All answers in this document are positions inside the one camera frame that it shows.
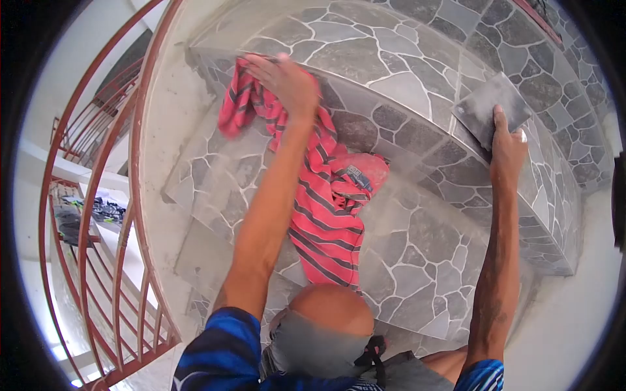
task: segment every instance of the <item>forearm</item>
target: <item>forearm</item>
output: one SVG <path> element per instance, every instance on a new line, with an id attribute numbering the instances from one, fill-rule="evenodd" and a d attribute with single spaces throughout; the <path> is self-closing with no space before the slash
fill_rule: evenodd
<path id="1" fill-rule="evenodd" d="M 520 289 L 519 250 L 516 186 L 494 184 L 491 236 L 476 284 L 465 367 L 503 360 Z"/>
<path id="2" fill-rule="evenodd" d="M 267 285 L 294 209 L 298 174 L 313 127 L 310 119 L 290 121 L 265 172 L 235 241 L 233 263 L 214 310 L 239 307 L 261 319 Z"/>

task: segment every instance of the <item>person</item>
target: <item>person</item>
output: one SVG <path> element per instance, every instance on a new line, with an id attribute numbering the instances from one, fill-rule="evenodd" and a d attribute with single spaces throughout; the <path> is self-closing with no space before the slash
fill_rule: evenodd
<path id="1" fill-rule="evenodd" d="M 517 183 L 528 154 L 523 131 L 509 133 L 502 108 L 494 107 L 493 220 L 467 346 L 421 359 L 402 353 L 380 363 L 384 344 L 372 343 L 374 319 L 365 301 L 340 285 L 309 285 L 272 320 L 272 343 L 261 352 L 270 275 L 290 223 L 319 98 L 313 80 L 288 55 L 279 55 L 277 63 L 251 54 L 247 59 L 246 72 L 280 99 L 289 122 L 239 231 L 213 313 L 185 349 L 172 389 L 502 389 L 504 347 L 519 292 Z"/>

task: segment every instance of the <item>hand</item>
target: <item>hand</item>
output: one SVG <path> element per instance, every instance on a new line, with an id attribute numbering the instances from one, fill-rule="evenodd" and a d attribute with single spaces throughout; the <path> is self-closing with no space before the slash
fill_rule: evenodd
<path id="1" fill-rule="evenodd" d="M 521 128 L 509 133 L 505 113 L 499 104 L 493 108 L 493 122 L 496 132 L 491 145 L 491 183 L 494 188 L 517 191 L 521 167 L 528 155 L 526 134 Z"/>
<path id="2" fill-rule="evenodd" d="M 279 53 L 277 64 L 254 54 L 245 58 L 250 61 L 246 72 L 276 95 L 291 121 L 314 120 L 319 104 L 315 82 L 288 54 Z"/>

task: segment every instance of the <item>clothing label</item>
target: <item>clothing label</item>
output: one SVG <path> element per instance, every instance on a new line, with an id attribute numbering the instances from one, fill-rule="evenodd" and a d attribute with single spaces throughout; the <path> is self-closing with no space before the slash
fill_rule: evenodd
<path id="1" fill-rule="evenodd" d="M 363 175 L 363 171 L 359 170 L 355 166 L 349 165 L 346 169 L 348 176 L 353 182 L 356 182 L 367 191 L 374 191 L 374 188 L 369 182 L 369 179 Z"/>

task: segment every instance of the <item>striped towel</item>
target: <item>striped towel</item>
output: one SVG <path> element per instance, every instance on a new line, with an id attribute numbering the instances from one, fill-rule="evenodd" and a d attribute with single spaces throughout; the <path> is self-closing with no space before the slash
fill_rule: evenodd
<path id="1" fill-rule="evenodd" d="M 287 112 L 274 94 L 245 72 L 246 64 L 247 60 L 237 59 L 218 127 L 226 137 L 234 138 L 259 115 L 265 118 L 267 131 L 274 137 L 269 148 L 276 151 L 287 125 Z M 289 236 L 310 282 L 337 283 L 360 292 L 358 264 L 364 227 L 356 215 L 388 174 L 382 156 L 348 153 L 346 146 L 337 142 L 330 111 L 321 99 L 289 227 Z"/>

